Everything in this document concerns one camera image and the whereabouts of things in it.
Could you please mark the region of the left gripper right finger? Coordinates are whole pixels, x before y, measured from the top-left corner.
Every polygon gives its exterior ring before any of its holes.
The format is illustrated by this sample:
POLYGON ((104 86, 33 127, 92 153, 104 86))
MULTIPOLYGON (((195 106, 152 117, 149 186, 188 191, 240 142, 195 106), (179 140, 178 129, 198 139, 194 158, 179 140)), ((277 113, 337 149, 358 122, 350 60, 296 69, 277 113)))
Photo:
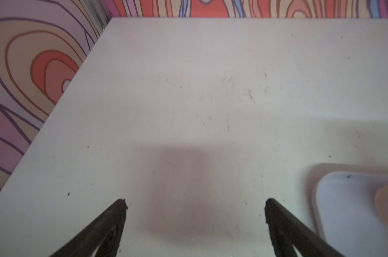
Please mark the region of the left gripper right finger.
POLYGON ((317 236, 273 198, 265 205, 265 218, 277 257, 341 257, 337 250, 317 236))

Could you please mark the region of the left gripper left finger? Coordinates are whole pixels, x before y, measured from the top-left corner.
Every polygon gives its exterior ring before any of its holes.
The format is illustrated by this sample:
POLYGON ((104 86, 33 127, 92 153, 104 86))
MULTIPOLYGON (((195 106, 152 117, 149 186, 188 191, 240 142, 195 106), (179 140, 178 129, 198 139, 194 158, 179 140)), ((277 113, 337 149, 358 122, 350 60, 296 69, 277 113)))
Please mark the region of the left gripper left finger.
POLYGON ((128 206, 118 199, 53 257, 115 257, 118 254, 128 206))

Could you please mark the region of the lavender plastic tray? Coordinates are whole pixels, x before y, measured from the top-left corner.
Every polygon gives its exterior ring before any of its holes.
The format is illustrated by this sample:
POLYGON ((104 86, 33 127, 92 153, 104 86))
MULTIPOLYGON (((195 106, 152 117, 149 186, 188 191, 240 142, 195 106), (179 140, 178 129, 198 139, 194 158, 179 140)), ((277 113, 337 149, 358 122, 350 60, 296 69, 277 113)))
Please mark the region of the lavender plastic tray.
POLYGON ((312 192, 319 235, 345 257, 388 257, 388 227, 379 218, 375 196, 388 175, 334 171, 312 192))

